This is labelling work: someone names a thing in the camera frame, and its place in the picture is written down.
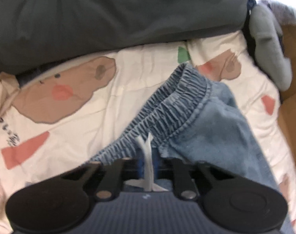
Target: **brown cardboard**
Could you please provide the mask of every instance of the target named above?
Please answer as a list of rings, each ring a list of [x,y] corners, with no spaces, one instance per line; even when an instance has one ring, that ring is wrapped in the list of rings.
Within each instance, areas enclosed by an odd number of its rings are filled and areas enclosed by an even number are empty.
[[[285,56],[291,59],[293,81],[290,88],[281,93],[278,123],[293,152],[296,163],[296,26],[283,26]]]

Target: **blue denim shorts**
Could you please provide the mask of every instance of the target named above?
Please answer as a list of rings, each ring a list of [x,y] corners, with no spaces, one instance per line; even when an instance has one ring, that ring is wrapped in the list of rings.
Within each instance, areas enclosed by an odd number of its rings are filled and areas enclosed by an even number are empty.
[[[163,158],[206,161],[276,190],[271,169],[229,88],[183,63],[148,99],[112,144],[91,158],[110,164],[135,157],[136,137],[152,133],[152,151]],[[281,231],[292,234],[287,218]]]

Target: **pink cheek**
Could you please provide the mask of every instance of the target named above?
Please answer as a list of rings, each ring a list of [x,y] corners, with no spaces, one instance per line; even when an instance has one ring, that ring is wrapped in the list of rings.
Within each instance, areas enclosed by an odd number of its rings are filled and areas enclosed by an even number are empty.
[[[52,97],[54,100],[68,100],[73,96],[73,89],[69,85],[55,85],[52,89]]]

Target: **metal screw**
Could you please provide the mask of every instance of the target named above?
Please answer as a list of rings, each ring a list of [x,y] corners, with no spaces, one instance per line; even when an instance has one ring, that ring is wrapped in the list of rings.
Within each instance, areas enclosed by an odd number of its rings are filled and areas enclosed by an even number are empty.
[[[184,199],[192,200],[197,196],[197,194],[194,191],[186,190],[186,191],[183,191],[180,194],[180,196],[183,197]]]
[[[97,196],[99,199],[103,199],[103,200],[105,200],[105,199],[110,198],[110,197],[112,196],[112,193],[109,192],[109,191],[104,190],[104,191],[99,191],[98,193],[96,193],[96,196]]]

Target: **green patch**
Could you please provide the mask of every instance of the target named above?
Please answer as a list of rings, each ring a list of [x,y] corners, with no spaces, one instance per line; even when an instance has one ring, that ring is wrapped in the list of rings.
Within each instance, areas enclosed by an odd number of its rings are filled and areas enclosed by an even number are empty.
[[[189,52],[183,48],[183,47],[178,47],[178,55],[177,55],[177,61],[178,63],[186,62],[190,60],[190,54]]]

